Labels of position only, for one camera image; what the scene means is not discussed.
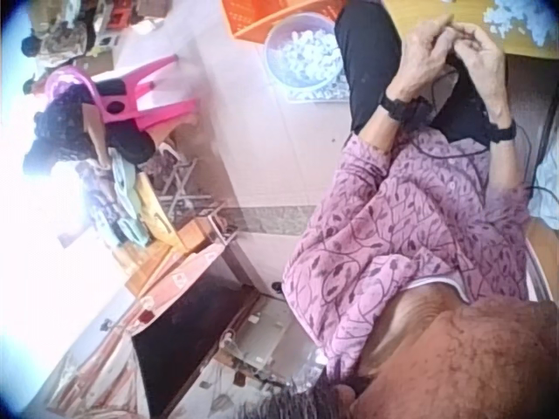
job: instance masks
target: plastic bowl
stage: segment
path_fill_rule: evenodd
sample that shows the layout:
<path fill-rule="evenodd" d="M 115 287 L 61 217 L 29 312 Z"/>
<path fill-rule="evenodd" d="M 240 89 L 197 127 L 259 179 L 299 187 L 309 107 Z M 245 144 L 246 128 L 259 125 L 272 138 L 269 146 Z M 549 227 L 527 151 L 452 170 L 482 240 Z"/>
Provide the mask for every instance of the plastic bowl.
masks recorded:
<path fill-rule="evenodd" d="M 296 77 L 295 73 L 288 70 L 284 53 L 280 50 L 285 44 L 292 42 L 292 33 L 303 31 L 324 30 L 334 35 L 334 22 L 319 13 L 300 13 L 283 20 L 273 27 L 264 43 L 266 54 L 266 67 L 272 76 L 283 86 L 295 91 L 312 91 L 320 89 L 334 81 L 342 70 L 343 63 L 338 59 L 335 71 L 331 77 L 321 81 L 314 81 Z"/>

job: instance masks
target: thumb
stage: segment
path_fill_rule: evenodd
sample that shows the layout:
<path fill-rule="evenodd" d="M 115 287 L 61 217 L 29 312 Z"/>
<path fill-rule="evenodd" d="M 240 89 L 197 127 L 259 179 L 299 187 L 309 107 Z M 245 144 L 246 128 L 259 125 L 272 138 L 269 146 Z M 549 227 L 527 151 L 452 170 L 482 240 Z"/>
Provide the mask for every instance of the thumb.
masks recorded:
<path fill-rule="evenodd" d="M 434 58 L 444 59 L 448 55 L 448 52 L 452 49 L 454 41 L 458 38 L 458 31 L 453 28 L 447 27 L 443 30 L 443 33 L 437 38 L 435 46 L 433 46 L 431 55 Z"/>
<path fill-rule="evenodd" d="M 458 55 L 464 64 L 471 63 L 477 55 L 477 51 L 473 48 L 472 42 L 466 39 L 459 39 L 454 43 L 454 52 L 456 52 L 456 55 Z"/>

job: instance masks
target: chair backrest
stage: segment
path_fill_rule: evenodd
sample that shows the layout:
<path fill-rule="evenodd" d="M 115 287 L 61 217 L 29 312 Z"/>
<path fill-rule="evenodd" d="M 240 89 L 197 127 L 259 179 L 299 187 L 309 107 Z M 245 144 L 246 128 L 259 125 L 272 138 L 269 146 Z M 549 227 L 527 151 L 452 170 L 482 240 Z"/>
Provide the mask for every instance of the chair backrest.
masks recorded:
<path fill-rule="evenodd" d="M 97 87 L 91 78 L 78 67 L 65 65 L 52 72 L 45 83 L 45 95 L 48 102 L 52 102 L 72 85 L 84 85 L 93 97 L 93 103 L 104 113 L 105 107 L 101 101 Z"/>

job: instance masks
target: ear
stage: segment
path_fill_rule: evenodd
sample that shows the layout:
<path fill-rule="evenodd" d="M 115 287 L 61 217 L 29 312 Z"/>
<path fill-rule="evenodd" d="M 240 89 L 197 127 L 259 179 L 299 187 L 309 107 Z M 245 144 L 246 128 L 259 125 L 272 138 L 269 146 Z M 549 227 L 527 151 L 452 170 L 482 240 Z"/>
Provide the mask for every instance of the ear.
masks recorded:
<path fill-rule="evenodd" d="M 349 412 L 349 408 L 355 401 L 355 391 L 345 384 L 338 384 L 335 386 L 335 390 L 338 392 L 343 411 Z"/>

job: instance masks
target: bowl of white pieces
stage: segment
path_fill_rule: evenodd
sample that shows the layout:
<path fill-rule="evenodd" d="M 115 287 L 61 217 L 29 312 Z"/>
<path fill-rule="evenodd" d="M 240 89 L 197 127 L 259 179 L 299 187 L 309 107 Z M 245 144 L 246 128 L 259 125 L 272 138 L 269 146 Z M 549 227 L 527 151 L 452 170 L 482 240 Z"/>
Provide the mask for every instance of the bowl of white pieces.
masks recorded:
<path fill-rule="evenodd" d="M 343 67 L 334 22 L 318 13 L 283 20 L 270 31 L 264 48 L 269 73 L 295 91 L 320 89 Z"/>

